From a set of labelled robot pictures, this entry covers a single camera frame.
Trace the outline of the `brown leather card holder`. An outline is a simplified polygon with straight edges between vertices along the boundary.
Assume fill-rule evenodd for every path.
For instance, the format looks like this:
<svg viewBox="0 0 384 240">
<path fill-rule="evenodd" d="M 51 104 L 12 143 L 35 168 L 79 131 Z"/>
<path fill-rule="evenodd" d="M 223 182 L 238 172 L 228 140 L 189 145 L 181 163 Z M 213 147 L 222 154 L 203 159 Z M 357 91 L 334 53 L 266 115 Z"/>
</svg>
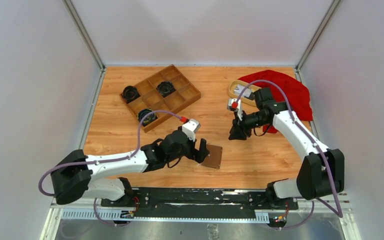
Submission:
<svg viewBox="0 0 384 240">
<path fill-rule="evenodd" d="M 204 158 L 204 161 L 201 163 L 202 166 L 213 169 L 220 169 L 223 148 L 218 145 L 208 144 L 206 146 L 209 151 L 208 155 Z"/>
</svg>

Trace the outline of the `white credit card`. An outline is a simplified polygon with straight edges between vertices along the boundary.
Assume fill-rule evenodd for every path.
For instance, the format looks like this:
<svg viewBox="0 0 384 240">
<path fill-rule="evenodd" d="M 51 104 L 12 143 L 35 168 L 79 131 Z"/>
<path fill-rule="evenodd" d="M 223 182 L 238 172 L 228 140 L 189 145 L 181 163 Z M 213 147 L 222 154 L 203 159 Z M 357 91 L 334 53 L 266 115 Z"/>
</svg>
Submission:
<svg viewBox="0 0 384 240">
<path fill-rule="evenodd" d="M 244 85 L 240 85 L 240 84 L 237 84 L 233 90 L 234 94 L 235 95 L 240 95 L 241 92 L 242 93 L 242 97 L 243 98 L 246 98 L 246 99 L 249 99 L 249 100 L 254 100 L 254 93 L 253 91 L 250 89 L 250 88 L 245 88 Z"/>
</svg>

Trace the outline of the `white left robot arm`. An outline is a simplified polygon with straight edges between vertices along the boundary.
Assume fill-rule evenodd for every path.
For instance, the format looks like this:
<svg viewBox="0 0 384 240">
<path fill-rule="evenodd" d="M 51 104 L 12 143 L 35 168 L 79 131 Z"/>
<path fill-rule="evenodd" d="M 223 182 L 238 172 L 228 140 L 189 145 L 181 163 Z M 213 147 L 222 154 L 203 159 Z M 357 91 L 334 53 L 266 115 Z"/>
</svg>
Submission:
<svg viewBox="0 0 384 240">
<path fill-rule="evenodd" d="M 196 141 L 178 129 L 141 146 L 137 153 L 85 155 L 81 149 L 74 150 L 50 174 L 55 200 L 67 205 L 81 198 L 97 198 L 129 206 L 135 194 L 123 174 L 172 168 L 170 163 L 183 157 L 201 164 L 210 155 L 207 141 L 202 138 L 199 148 L 195 145 Z"/>
</svg>

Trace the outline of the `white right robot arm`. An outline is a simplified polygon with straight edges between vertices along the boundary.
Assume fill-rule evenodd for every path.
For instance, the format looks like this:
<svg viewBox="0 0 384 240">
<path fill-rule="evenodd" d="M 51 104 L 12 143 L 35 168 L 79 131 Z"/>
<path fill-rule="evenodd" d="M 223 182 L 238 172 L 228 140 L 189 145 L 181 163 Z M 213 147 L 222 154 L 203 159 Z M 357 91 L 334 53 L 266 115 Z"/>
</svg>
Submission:
<svg viewBox="0 0 384 240">
<path fill-rule="evenodd" d="M 301 167 L 296 178 L 270 182 L 265 201 L 278 209 L 289 198 L 313 200 L 328 195 L 337 197 L 345 188 L 345 156 L 318 140 L 299 120 L 289 102 L 276 101 L 270 88 L 254 92 L 257 111 L 247 114 L 237 98 L 228 101 L 227 108 L 234 113 L 229 140 L 246 140 L 256 128 L 274 127 L 297 152 Z"/>
</svg>

